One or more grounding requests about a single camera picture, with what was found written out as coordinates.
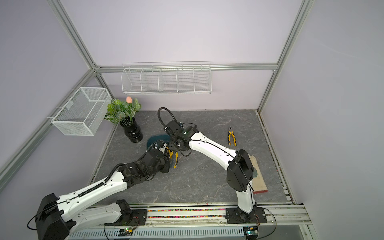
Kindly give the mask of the yellow black pliers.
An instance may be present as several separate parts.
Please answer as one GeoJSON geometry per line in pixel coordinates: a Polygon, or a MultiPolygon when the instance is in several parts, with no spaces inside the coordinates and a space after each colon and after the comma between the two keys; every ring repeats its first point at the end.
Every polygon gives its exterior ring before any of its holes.
{"type": "Polygon", "coordinates": [[[228,143],[229,146],[237,146],[237,140],[231,126],[229,126],[228,143]]]}
{"type": "Polygon", "coordinates": [[[170,168],[177,168],[179,154],[178,152],[173,152],[168,150],[169,153],[169,160],[170,160],[170,168]]]}

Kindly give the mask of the teal plastic storage box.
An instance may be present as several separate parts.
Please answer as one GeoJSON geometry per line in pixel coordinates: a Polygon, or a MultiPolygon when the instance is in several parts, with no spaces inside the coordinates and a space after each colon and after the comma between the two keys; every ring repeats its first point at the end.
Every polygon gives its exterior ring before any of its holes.
{"type": "MultiPolygon", "coordinates": [[[[160,142],[166,142],[167,143],[167,146],[168,146],[168,143],[169,143],[169,140],[170,140],[170,136],[168,135],[155,135],[155,136],[152,136],[148,139],[147,141],[147,149],[146,151],[150,151],[152,149],[158,149],[158,144],[160,142]]],[[[166,154],[164,154],[164,160],[165,160],[165,169],[169,169],[170,168],[170,160],[169,160],[169,153],[167,152],[166,154]]]]}

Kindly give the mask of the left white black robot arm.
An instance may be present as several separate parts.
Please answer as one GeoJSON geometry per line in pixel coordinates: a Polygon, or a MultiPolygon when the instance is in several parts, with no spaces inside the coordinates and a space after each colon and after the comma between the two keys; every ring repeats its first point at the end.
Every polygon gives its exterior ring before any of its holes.
{"type": "Polygon", "coordinates": [[[99,224],[131,220],[132,211],[125,200],[109,209],[90,209],[93,204],[143,182],[157,173],[168,173],[178,160],[178,154],[166,147],[147,150],[137,161],[117,164],[107,177],[78,191],[56,196],[49,194],[41,200],[32,221],[40,240],[65,240],[76,230],[99,224]]]}

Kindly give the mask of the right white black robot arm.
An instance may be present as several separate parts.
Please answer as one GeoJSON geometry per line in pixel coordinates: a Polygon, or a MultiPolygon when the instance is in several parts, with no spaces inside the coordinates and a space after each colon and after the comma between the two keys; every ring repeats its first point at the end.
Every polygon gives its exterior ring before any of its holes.
{"type": "Polygon", "coordinates": [[[247,151],[229,149],[216,143],[200,132],[195,124],[185,128],[165,107],[158,109],[157,116],[170,136],[171,152],[183,154],[185,151],[197,151],[214,160],[227,171],[227,183],[236,191],[238,208],[245,214],[256,208],[252,186],[255,168],[247,151]]]}

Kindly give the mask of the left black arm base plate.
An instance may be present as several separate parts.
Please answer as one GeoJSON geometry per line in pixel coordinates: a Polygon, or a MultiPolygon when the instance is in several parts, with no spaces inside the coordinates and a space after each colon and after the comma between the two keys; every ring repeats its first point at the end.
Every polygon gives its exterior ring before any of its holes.
{"type": "Polygon", "coordinates": [[[116,222],[105,224],[106,226],[144,226],[148,211],[133,209],[130,214],[122,215],[116,222]]]}

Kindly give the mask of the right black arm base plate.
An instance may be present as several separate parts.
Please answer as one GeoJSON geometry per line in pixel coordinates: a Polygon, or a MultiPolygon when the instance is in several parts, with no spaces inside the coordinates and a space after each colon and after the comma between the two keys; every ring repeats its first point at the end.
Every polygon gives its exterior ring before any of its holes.
{"type": "Polygon", "coordinates": [[[228,224],[265,224],[266,214],[263,208],[254,207],[250,213],[240,208],[226,208],[225,218],[228,224]]]}

